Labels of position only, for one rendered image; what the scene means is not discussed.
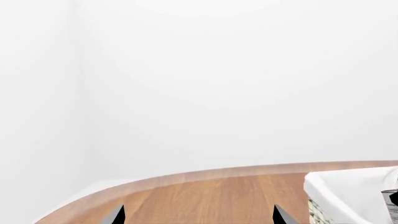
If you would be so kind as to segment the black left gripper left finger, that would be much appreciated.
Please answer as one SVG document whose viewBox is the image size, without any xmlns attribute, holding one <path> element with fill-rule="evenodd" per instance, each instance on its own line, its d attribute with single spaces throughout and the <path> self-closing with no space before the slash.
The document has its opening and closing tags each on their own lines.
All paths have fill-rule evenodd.
<svg viewBox="0 0 398 224">
<path fill-rule="evenodd" d="M 124 222 L 125 222 L 124 205 L 117 206 L 101 220 L 101 224 L 124 224 Z"/>
</svg>

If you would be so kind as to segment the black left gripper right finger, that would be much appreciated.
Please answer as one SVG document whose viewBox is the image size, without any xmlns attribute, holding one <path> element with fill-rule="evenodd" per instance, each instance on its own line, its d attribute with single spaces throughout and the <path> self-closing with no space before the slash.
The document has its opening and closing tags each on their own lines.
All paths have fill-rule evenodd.
<svg viewBox="0 0 398 224">
<path fill-rule="evenodd" d="M 272 219 L 274 224 L 298 224 L 298 222 L 279 205 L 274 205 Z"/>
</svg>

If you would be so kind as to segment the white basket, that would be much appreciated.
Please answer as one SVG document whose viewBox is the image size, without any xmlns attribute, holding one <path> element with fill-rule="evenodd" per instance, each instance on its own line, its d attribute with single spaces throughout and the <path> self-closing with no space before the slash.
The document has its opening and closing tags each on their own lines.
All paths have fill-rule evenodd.
<svg viewBox="0 0 398 224">
<path fill-rule="evenodd" d="M 398 166 L 308 173 L 310 224 L 393 224 L 382 192 L 398 189 Z"/>
</svg>

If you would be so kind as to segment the dark can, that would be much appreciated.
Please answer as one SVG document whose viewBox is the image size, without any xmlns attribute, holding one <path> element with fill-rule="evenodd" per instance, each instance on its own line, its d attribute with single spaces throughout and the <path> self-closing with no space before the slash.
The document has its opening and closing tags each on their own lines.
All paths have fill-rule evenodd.
<svg viewBox="0 0 398 224">
<path fill-rule="evenodd" d="M 398 189 L 381 192 L 386 203 L 392 224 L 398 224 Z"/>
</svg>

